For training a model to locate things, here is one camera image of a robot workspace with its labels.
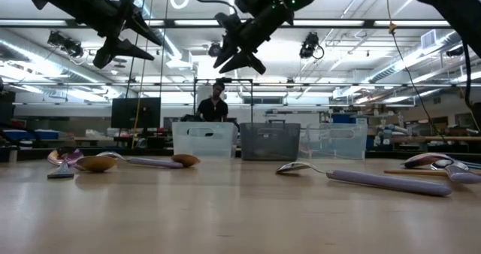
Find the black monitor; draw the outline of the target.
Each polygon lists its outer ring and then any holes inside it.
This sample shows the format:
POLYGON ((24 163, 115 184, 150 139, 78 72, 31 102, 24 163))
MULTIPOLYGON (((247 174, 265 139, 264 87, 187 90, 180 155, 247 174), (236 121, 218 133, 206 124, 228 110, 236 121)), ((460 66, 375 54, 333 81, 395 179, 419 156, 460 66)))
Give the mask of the black monitor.
POLYGON ((158 128, 161 98, 115 98, 112 101, 111 128, 158 128))

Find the clear plastic bin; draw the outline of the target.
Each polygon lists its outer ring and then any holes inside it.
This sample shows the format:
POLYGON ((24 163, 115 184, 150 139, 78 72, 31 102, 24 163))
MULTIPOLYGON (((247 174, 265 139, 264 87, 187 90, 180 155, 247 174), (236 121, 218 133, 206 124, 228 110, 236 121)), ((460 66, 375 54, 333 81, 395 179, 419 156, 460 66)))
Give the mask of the clear plastic bin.
POLYGON ((301 131, 302 159, 364 160, 368 127, 350 123, 309 124, 301 131))
POLYGON ((237 127, 232 122, 174 122, 174 154, 198 158, 231 159, 237 143, 237 127))

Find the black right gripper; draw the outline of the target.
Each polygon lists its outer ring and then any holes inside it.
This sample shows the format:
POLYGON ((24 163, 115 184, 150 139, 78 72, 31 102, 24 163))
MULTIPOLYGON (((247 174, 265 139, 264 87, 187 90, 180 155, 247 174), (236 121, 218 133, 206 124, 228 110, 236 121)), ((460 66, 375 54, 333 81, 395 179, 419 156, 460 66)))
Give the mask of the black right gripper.
POLYGON ((237 50, 253 52, 284 22, 293 24, 294 11, 285 5, 268 5, 254 18, 242 22, 237 14, 218 13, 215 19, 225 30, 222 37, 222 48, 213 64, 214 68, 226 62, 219 70, 220 73, 239 68, 253 68, 259 74, 264 74, 266 67, 252 53, 237 53, 237 50))

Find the wooden workbench top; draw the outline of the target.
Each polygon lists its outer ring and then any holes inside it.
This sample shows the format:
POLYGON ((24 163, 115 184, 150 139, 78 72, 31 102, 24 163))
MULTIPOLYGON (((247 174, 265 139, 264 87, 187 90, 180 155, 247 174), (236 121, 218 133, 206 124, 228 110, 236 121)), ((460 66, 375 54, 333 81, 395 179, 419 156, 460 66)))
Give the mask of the wooden workbench top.
POLYGON ((430 141, 463 141, 463 142, 481 142, 481 137, 469 136, 397 136, 391 138, 392 143, 424 143, 430 141))

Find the black overhead light beam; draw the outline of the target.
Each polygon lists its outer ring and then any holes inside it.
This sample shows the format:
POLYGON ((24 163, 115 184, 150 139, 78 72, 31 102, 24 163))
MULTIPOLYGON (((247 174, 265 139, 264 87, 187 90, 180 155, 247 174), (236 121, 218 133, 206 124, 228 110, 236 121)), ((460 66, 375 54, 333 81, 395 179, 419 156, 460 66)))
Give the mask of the black overhead light beam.
MULTIPOLYGON (((174 20, 152 19, 147 20, 153 29, 165 28, 219 28, 216 20, 174 20)), ((451 29, 451 25, 445 20, 395 20, 394 24, 399 29, 451 29)), ((296 19, 292 25, 284 22, 282 29, 387 29, 388 20, 354 20, 354 19, 296 19)), ((73 19, 0 19, 0 28, 68 28, 86 29, 87 25, 76 23, 73 19)))

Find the grey translucent plastic bin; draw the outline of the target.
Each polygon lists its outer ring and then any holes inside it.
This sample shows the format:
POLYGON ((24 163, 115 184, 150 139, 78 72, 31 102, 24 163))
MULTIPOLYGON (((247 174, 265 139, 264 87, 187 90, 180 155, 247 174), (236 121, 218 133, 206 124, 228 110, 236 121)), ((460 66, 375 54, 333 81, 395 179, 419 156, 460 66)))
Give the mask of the grey translucent plastic bin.
POLYGON ((299 123, 240 124, 241 158, 244 161, 290 161, 298 158, 299 123))

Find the blue storage box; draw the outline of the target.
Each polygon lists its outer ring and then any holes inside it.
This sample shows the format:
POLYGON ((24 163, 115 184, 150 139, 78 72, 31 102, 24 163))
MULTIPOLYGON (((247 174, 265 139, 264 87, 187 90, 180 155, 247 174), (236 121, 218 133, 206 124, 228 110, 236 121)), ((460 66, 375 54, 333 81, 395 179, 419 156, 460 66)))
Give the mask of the blue storage box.
POLYGON ((333 123, 356 124, 356 118, 349 113, 333 113, 331 120, 333 123))

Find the wooden chopstick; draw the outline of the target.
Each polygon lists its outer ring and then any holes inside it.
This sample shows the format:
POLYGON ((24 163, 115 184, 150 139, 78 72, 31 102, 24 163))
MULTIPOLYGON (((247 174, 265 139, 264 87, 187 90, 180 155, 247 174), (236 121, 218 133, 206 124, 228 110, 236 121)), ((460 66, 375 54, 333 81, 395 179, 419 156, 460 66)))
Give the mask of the wooden chopstick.
POLYGON ((447 177, 445 171, 440 170, 425 170, 425 169, 402 169, 402 170, 384 170, 385 174, 405 174, 405 175, 422 175, 422 176, 438 176, 447 177))

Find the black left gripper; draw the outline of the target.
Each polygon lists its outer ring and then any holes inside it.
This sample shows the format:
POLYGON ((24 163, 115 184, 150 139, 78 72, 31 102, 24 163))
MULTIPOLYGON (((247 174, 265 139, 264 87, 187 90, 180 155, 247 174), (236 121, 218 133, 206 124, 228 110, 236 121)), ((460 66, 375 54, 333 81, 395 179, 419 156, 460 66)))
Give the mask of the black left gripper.
POLYGON ((131 29, 139 35, 162 46, 162 41, 147 25, 138 12, 136 0, 76 0, 74 17, 106 38, 104 45, 97 50, 92 61, 96 68, 104 68, 117 56, 154 60, 147 51, 132 44, 129 40, 118 39, 124 29, 131 29))

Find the blue storage bins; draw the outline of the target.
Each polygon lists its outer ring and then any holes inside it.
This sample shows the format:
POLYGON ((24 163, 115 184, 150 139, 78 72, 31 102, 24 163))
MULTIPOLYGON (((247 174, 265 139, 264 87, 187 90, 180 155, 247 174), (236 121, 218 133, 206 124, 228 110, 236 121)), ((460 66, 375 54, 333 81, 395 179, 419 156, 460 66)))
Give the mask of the blue storage bins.
MULTIPOLYGON (((51 130, 38 130, 35 132, 41 140, 57 140, 59 138, 59 133, 57 131, 51 130)), ((8 129, 5 130, 5 134, 14 140, 27 138, 27 139, 35 139, 35 136, 29 132, 23 130, 13 130, 8 129)))

